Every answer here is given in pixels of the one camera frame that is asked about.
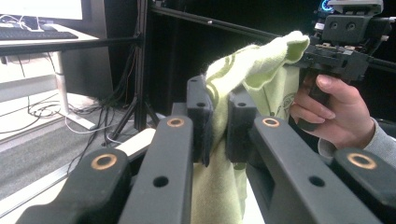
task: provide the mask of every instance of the keyboard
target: keyboard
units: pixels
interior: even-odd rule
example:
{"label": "keyboard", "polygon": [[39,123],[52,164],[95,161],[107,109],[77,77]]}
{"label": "keyboard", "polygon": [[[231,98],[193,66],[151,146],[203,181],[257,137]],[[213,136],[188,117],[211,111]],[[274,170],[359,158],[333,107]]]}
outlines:
{"label": "keyboard", "polygon": [[78,39],[70,32],[45,31],[31,32],[20,29],[0,29],[0,40],[46,40],[46,39]]}

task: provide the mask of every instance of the gray sleeve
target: gray sleeve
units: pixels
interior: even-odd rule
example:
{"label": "gray sleeve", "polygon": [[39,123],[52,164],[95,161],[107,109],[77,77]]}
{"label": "gray sleeve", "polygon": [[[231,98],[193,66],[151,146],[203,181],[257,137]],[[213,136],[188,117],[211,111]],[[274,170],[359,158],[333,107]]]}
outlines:
{"label": "gray sleeve", "polygon": [[[375,122],[375,134],[369,145],[367,145],[363,150],[367,150],[375,154],[396,168],[396,140],[388,136],[374,119],[373,121]],[[329,159],[332,157],[335,150],[336,148],[332,143],[319,139],[318,153],[321,156]]]}

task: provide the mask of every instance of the finger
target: finger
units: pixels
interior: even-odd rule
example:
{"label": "finger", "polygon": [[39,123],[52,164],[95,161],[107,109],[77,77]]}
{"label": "finger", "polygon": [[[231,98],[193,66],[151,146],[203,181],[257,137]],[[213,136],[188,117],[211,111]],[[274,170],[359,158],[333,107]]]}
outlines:
{"label": "finger", "polygon": [[335,118],[335,114],[329,108],[309,97],[307,92],[308,91],[305,89],[299,89],[294,98],[294,102],[297,105],[303,107],[304,109],[309,110],[312,113],[324,119]]}
{"label": "finger", "polygon": [[359,91],[355,87],[347,85],[340,78],[318,75],[317,85],[321,90],[331,94],[344,104],[354,104],[361,98]]}
{"label": "finger", "polygon": [[323,123],[325,121],[324,118],[316,115],[312,111],[309,111],[297,104],[291,105],[290,115],[296,123],[298,122],[299,119],[305,119],[310,123]]}

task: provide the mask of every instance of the cloth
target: cloth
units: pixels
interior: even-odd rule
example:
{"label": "cloth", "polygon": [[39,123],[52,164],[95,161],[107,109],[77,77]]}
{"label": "cloth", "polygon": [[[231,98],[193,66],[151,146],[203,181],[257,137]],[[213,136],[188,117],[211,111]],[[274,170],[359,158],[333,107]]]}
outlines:
{"label": "cloth", "polygon": [[[367,150],[382,160],[386,161],[390,165],[396,168],[396,141],[389,137],[384,130],[379,127],[378,122],[373,119],[375,123],[375,133],[373,139],[363,150]],[[319,139],[318,141],[318,153],[327,158],[331,159],[337,148],[329,141]]]}
{"label": "cloth", "polygon": [[298,69],[283,65],[298,62],[308,45],[308,36],[295,31],[209,65],[205,78],[214,106],[213,145],[209,166],[194,164],[191,223],[242,223],[247,177],[225,155],[228,95],[243,84],[263,115],[285,119],[298,89]]}

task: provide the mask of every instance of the human hand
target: human hand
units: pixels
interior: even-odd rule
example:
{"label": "human hand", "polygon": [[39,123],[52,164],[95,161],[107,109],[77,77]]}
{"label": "human hand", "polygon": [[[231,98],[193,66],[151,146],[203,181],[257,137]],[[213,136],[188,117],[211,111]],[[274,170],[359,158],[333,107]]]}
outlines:
{"label": "human hand", "polygon": [[297,91],[290,107],[294,121],[305,119],[317,123],[318,127],[308,133],[333,143],[338,149],[365,148],[374,136],[375,124],[359,91],[339,78],[318,75],[318,87],[330,94],[325,106],[308,96],[307,83],[309,77]]}

